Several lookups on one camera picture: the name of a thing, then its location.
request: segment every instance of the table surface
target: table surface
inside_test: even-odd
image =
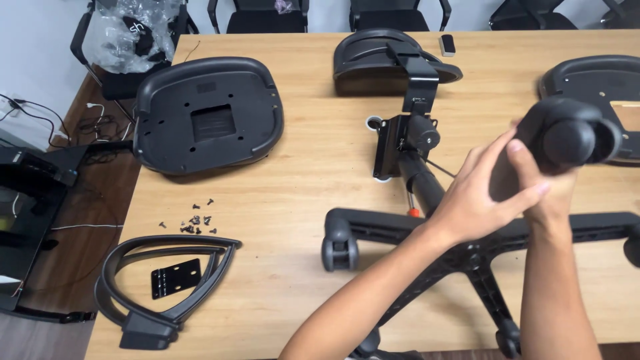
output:
[[[169,178],[142,168],[120,241],[178,233],[182,221],[211,215],[218,236],[241,240],[244,247],[168,350],[118,348],[120,328],[99,315],[87,359],[274,358],[302,321],[357,274],[328,273],[322,266],[327,211],[349,207],[405,213],[408,205],[402,180],[379,183],[371,177],[377,138],[365,127],[369,115],[389,119],[400,113],[402,98],[334,94],[333,51],[347,35],[181,37],[174,63],[210,56],[247,56],[264,63],[282,98],[284,134],[268,158],[215,176]],[[439,33],[412,36],[426,51],[440,54]],[[486,31],[455,33],[454,38],[458,52],[443,61],[459,66],[464,78],[438,89],[432,116],[440,121],[442,140],[429,155],[452,172],[471,147],[492,141],[511,119],[525,114],[536,102],[536,80],[558,63],[599,54],[640,56],[637,30]],[[447,188],[451,179],[437,170],[435,174]],[[587,167],[580,174],[572,212],[640,213],[639,184],[638,169]],[[209,198],[215,203],[207,206]],[[202,208],[193,210],[194,203]],[[159,227],[160,222],[168,228]],[[575,246],[584,301],[601,343],[640,341],[640,270],[625,258],[622,242]],[[359,247],[361,269],[391,249],[366,241]],[[133,300],[161,311],[189,291],[152,300],[150,272],[191,258],[141,261],[124,268],[117,281]],[[516,323],[524,259],[524,251],[512,252],[492,264]],[[495,348],[495,331],[466,277],[452,274],[381,328],[380,348]]]

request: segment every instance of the chair seat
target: chair seat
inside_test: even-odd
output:
[[[360,12],[356,30],[373,28],[396,29],[400,31],[429,31],[424,16],[418,10],[379,10]]]
[[[171,66],[168,61],[163,61],[152,67],[147,72],[130,72],[128,74],[114,74],[105,71],[100,77],[102,81],[102,97],[105,100],[133,99],[138,94],[138,87],[147,76]]]
[[[280,15],[276,10],[241,10],[231,14],[227,34],[304,33],[302,12]]]
[[[576,30],[575,25],[561,13],[540,14],[547,22],[545,30]],[[491,30],[538,30],[538,23],[530,16],[517,16],[495,21]]]

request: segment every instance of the wall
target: wall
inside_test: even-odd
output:
[[[449,0],[452,15],[447,31],[489,30],[489,17],[503,0]],[[209,0],[189,0],[189,13],[203,34],[213,33],[206,9]],[[309,0],[309,32],[349,31],[349,0]],[[438,0],[422,0],[418,9],[424,14],[430,29],[440,28],[442,9]],[[568,17],[578,28],[597,28],[600,18],[608,10],[602,0],[566,0],[556,10]],[[233,0],[219,0],[218,24],[226,33]]]
[[[69,51],[87,0],[4,0],[0,12],[3,36],[0,92],[48,106],[67,114],[86,70]],[[52,113],[28,107],[60,127]],[[0,122],[0,138],[18,146],[45,150],[51,125],[21,113]]]

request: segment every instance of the plastic wrap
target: plastic wrap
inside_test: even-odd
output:
[[[284,13],[290,13],[295,10],[293,8],[293,4],[288,0],[276,0],[274,7],[276,8],[276,10],[278,10],[278,13],[280,15]]]
[[[169,23],[180,0],[118,0],[114,7],[96,3],[84,41],[88,61],[114,73],[147,72],[175,53]]]

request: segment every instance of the person's left hand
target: person's left hand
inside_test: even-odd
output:
[[[489,195],[489,179],[498,155],[515,133],[512,128],[488,146],[469,152],[426,227],[437,228],[453,244],[476,240],[505,226],[542,199],[549,191],[547,181],[523,189],[503,202],[495,202]]]

